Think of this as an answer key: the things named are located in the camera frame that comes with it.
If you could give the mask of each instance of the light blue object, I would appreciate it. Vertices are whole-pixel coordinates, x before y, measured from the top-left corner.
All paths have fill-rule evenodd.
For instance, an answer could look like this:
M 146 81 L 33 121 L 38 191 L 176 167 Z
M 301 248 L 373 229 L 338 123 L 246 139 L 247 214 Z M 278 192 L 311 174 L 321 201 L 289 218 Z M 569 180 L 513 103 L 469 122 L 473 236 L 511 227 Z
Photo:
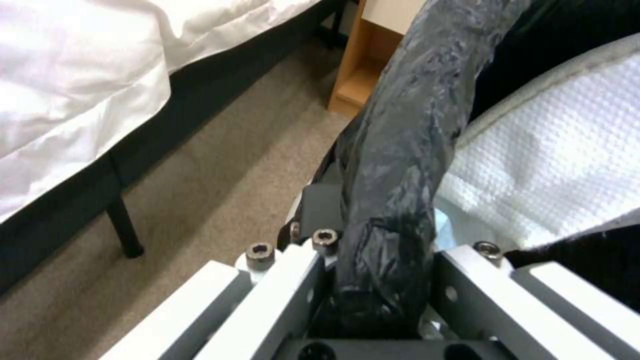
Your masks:
M 447 250 L 458 246 L 458 242 L 453 236 L 453 228 L 447 214 L 439 209 L 434 209 L 436 215 L 436 251 Z

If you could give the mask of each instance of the bed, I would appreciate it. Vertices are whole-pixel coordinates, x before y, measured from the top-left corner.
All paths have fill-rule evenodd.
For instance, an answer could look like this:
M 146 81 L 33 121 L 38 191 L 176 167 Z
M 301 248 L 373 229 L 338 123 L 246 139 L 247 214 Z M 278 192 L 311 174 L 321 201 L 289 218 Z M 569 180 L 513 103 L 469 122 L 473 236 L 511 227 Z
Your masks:
M 0 0 L 0 292 L 105 210 L 141 255 L 120 194 L 343 6 Z

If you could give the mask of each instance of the textured white cloth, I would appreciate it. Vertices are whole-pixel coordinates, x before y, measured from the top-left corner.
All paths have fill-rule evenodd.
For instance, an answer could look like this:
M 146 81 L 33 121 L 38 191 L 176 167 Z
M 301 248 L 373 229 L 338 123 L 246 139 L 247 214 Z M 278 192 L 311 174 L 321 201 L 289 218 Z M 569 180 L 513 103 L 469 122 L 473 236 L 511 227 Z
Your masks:
M 169 73 L 319 0 L 0 0 L 0 223 L 160 110 Z
M 459 139 L 437 195 L 526 248 L 640 208 L 639 174 L 634 35 L 550 70 L 483 114 Z

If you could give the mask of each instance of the bolt head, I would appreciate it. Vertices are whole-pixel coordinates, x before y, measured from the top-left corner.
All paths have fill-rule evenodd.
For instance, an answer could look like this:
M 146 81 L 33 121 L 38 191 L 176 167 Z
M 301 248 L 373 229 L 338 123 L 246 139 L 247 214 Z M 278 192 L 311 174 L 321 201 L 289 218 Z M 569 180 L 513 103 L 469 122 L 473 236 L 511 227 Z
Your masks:
M 311 237 L 311 242 L 321 255 L 333 255 L 338 246 L 338 233 L 333 229 L 318 229 Z
M 275 252 L 270 243 L 253 243 L 244 252 L 249 269 L 265 271 L 275 262 Z
M 499 260 L 502 258 L 502 251 L 498 245 L 489 241 L 477 241 L 473 246 L 474 250 L 478 254 L 484 256 L 488 260 Z

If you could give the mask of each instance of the black fabric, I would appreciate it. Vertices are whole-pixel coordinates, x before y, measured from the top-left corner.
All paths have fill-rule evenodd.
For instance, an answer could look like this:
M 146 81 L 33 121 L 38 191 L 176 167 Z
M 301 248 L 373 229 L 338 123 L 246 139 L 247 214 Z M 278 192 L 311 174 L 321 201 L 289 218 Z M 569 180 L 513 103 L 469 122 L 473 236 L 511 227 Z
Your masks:
M 640 0 L 537 0 L 480 73 L 475 119 L 542 73 L 640 31 Z
M 640 225 L 634 225 L 505 256 L 516 268 L 555 261 L 640 312 L 639 238 Z

